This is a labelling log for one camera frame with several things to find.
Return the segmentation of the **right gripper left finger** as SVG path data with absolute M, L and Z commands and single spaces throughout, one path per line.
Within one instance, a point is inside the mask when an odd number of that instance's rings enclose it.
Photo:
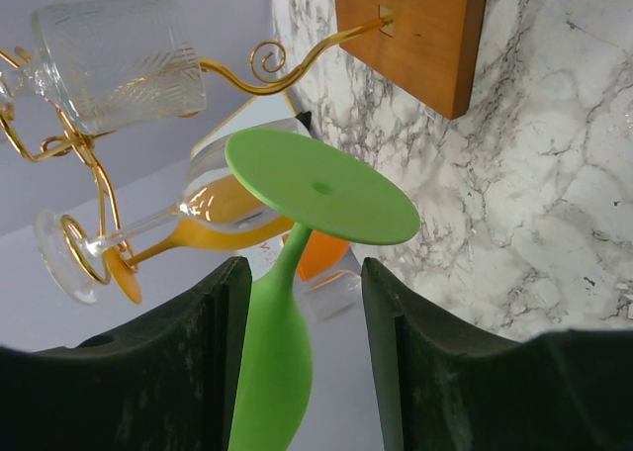
M 2 448 L 227 449 L 250 293 L 234 257 L 74 348 L 3 348 Z

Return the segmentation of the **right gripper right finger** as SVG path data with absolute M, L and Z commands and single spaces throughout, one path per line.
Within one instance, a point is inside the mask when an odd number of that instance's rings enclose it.
M 388 450 L 628 450 L 632 333 L 515 342 L 436 306 L 373 258 L 362 267 Z

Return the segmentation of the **yellow plastic goblet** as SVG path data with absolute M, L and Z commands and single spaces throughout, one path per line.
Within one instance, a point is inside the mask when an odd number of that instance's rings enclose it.
M 108 248 L 105 264 L 120 289 L 135 304 L 142 294 L 134 267 L 168 249 L 187 247 L 233 251 L 250 247 L 282 232 L 293 222 L 268 208 L 250 194 L 233 175 L 227 175 L 184 196 L 184 201 L 167 210 L 167 220 L 178 214 L 176 228 L 165 239 L 128 259 L 118 246 Z

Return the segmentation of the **clear round wine glass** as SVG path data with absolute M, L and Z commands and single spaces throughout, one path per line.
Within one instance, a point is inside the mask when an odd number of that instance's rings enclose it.
M 72 216 L 50 210 L 40 212 L 35 219 L 34 234 L 57 286 L 79 304 L 94 304 L 99 288 L 115 281 L 105 264 L 104 253 L 108 248 L 118 246 L 128 259 L 152 247 L 172 233 L 180 220 L 178 214 L 166 220 L 168 209 L 177 207 L 194 189 L 233 175 L 225 157 L 228 140 L 227 136 L 209 144 L 191 159 L 182 193 L 173 205 L 111 233 L 88 236 Z

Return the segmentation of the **green plastic goblet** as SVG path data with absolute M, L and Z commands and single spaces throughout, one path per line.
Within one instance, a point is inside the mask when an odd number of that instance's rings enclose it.
M 228 447 L 285 450 L 313 383 L 309 330 L 293 293 L 311 234 L 394 245 L 419 231 L 420 217 L 385 176 L 311 137 L 243 130 L 226 143 L 226 161 L 249 193 L 294 222 L 276 262 L 251 287 Z

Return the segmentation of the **clear patterned stemmed glass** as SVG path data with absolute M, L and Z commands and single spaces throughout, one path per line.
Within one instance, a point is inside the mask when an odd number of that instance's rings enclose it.
M 1 73 L 1 102 L 37 94 L 82 133 L 187 116 L 207 106 L 178 0 L 92 0 L 35 10 L 33 58 Z

